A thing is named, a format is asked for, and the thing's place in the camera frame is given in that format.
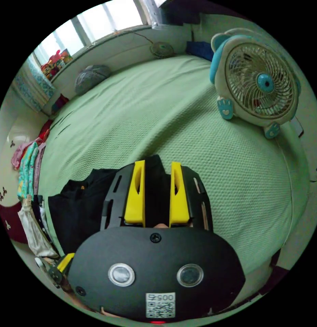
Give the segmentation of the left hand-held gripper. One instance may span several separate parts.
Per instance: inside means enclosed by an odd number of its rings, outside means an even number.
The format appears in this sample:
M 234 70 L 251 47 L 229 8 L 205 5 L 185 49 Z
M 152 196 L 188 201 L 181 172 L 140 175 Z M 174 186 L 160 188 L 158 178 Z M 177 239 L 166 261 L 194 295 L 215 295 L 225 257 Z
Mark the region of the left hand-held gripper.
M 74 258 L 75 253 L 68 253 L 60 262 L 52 266 L 49 270 L 50 277 L 54 280 L 60 288 L 69 288 L 70 284 L 68 282 L 68 274 L 70 269 L 70 262 Z

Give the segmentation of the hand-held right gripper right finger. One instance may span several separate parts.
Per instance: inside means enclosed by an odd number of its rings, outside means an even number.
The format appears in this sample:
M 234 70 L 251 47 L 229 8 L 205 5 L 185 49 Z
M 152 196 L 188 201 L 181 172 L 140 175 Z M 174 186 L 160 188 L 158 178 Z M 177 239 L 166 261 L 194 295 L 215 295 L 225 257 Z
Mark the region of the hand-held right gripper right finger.
M 182 166 L 171 163 L 169 226 L 187 225 L 190 219 Z

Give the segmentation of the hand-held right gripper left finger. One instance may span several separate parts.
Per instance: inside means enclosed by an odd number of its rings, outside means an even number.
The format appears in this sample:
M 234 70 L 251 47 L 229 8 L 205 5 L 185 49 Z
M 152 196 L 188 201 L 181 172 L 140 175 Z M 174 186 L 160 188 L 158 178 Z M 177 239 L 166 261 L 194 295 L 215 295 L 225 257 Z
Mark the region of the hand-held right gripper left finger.
M 134 163 L 124 221 L 128 225 L 145 227 L 145 160 Z

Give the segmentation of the person's left hand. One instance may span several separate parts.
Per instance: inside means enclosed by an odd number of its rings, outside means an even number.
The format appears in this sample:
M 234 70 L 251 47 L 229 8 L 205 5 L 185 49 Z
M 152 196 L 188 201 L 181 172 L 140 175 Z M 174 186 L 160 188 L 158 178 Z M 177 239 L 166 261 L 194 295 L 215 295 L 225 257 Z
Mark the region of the person's left hand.
M 88 306 L 84 305 L 83 303 L 80 302 L 80 300 L 77 298 L 75 295 L 73 289 L 71 288 L 69 282 L 67 281 L 66 278 L 62 279 L 62 284 L 61 284 L 61 289 L 63 292 L 69 297 L 69 299 L 72 301 L 73 305 L 75 305 L 78 308 L 85 309 L 91 312 L 96 312 L 89 308 Z

